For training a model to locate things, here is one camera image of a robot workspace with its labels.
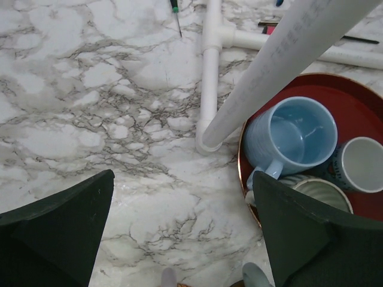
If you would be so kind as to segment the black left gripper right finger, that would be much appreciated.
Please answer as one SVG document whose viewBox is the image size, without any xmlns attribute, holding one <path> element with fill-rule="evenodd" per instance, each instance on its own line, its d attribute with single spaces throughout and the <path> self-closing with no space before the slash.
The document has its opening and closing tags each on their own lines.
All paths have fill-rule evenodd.
<svg viewBox="0 0 383 287">
<path fill-rule="evenodd" d="M 256 208 L 276 286 L 382 286 L 382 222 L 253 174 Z"/>
</svg>

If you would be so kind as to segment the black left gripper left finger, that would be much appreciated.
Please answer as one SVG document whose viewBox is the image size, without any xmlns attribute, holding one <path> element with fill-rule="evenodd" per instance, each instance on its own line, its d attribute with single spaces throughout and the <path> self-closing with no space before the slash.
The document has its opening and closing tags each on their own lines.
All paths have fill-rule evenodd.
<svg viewBox="0 0 383 287">
<path fill-rule="evenodd" d="M 88 286 L 114 173 L 1 214 L 1 286 Z"/>
</svg>

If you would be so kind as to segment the light blue mug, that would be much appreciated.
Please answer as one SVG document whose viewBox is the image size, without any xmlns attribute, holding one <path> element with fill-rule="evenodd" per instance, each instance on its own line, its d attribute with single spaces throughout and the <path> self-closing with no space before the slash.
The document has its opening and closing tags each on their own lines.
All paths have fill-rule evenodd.
<svg viewBox="0 0 383 287">
<path fill-rule="evenodd" d="M 278 179 L 324 163 L 337 142 L 338 128 L 330 111 L 316 100 L 295 96 L 249 123 L 243 152 L 254 171 Z"/>
</svg>

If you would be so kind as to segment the lilac mug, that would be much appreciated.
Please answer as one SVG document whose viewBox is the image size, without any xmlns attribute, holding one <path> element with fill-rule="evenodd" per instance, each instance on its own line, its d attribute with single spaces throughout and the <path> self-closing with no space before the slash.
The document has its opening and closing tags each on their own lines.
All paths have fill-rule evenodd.
<svg viewBox="0 0 383 287">
<path fill-rule="evenodd" d="M 177 275 L 173 268 L 165 268 L 161 275 L 161 287 L 177 287 Z"/>
</svg>

